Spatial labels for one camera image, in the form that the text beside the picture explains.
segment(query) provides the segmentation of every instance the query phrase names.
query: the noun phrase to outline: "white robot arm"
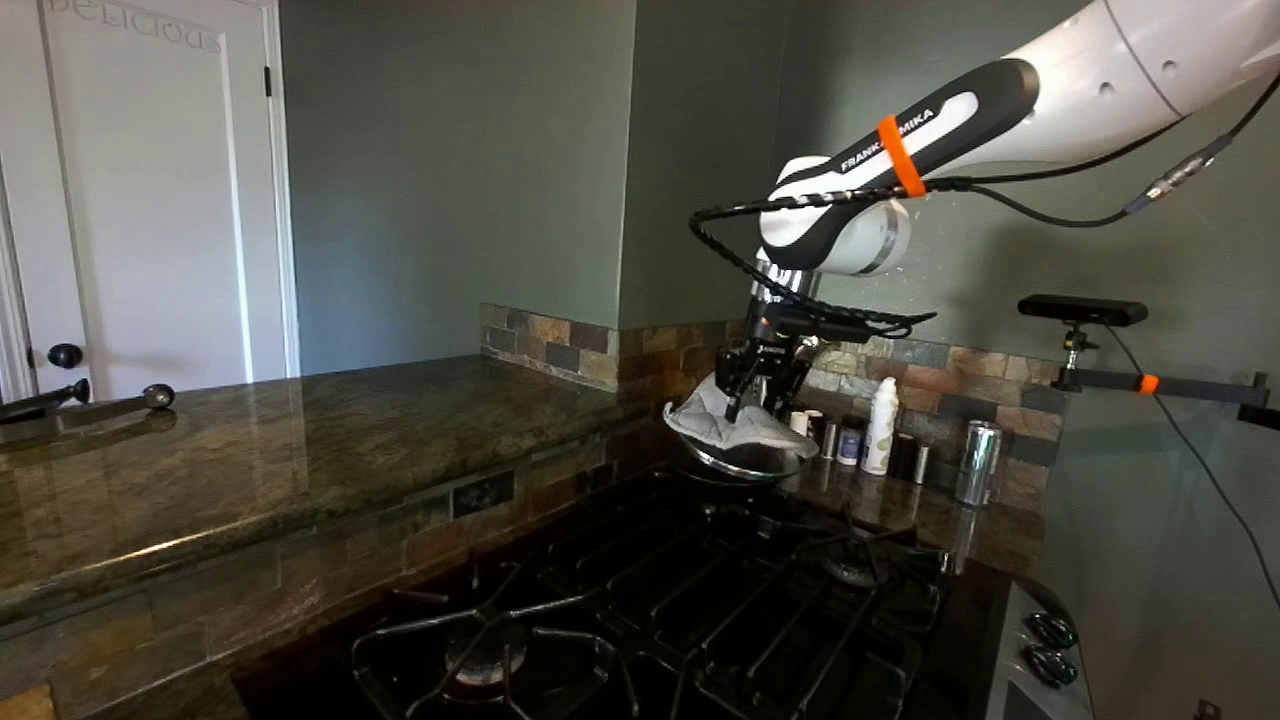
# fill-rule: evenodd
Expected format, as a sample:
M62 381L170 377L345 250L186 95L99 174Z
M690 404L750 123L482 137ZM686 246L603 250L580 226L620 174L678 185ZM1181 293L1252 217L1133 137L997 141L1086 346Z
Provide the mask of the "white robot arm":
M925 321L802 315L813 270L874 270L904 254L907 226L899 226L895 201L925 196L940 170L1095 159L1277 76L1280 0L1091 0L1032 43L884 117L845 150L796 156L765 204L728 212L760 217L748 327L714 381L665 412L666 428L699 449L769 444L808 456L813 444L771 428L769 416L780 416L801 389L813 334L863 341L859 331L880 321L895 327ZM745 390L760 381L769 383L765 412L736 425Z

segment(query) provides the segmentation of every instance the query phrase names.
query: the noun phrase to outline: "stove knob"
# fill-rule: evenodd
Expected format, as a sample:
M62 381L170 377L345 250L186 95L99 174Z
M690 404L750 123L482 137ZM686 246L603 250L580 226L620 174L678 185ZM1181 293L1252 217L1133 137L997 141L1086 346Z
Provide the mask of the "stove knob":
M1079 638L1065 611L1040 608L1022 624L1045 649L1071 649Z
M1067 659L1067 650L1022 649L1019 655L1022 655L1029 673L1047 686L1074 684L1074 674L1079 674L1079 666Z

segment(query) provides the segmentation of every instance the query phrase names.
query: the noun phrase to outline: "white door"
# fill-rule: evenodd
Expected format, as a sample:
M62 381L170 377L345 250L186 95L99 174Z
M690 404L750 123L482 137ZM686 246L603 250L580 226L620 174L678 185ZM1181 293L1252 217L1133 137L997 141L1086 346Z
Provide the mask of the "white door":
M74 377L97 401L295 377L266 69L277 0L0 0L11 395ZM81 342L85 369L48 363L51 342Z

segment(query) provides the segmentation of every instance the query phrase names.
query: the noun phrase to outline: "gray wall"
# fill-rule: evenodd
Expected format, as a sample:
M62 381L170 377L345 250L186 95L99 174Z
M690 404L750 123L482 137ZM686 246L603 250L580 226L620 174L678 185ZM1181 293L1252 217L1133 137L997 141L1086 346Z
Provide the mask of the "gray wall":
M686 212L771 181L784 0L640 0L620 324L745 310L748 281L686 233ZM748 224L718 224L739 254Z
M1067 15L1067 0L808 0L789 43L784 150L835 150L884 110L990 60ZM1248 95L1175 129L1118 168L1015 196L1065 217L1111 212L1181 150L1229 129ZM1150 321L1127 342L1156 373L1280 377L1280 105L1195 185L1102 233L1056 233L997 204L937 196L913 204L904 270L828 281L825 294L869 306L942 310L918 334L1056 354L1058 327L1015 315L1029 293L1133 294ZM1100 331L1100 369L1124 369ZM1173 401L1280 572L1280 435L1233 412ZM1083 618L1102 720L1280 714L1277 602L1243 533L1147 401L1083 390L1047 487L1045 574Z
M284 0L303 373L620 315L630 0Z

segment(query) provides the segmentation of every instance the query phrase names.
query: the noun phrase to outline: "white bottle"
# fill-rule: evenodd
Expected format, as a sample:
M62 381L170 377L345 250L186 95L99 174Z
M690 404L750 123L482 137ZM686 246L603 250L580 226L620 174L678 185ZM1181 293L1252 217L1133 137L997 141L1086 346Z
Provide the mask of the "white bottle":
M872 420L869 420L869 456L863 456L863 471L869 475L889 475L895 404L899 404L895 401L895 381L884 377L874 395L872 395Z

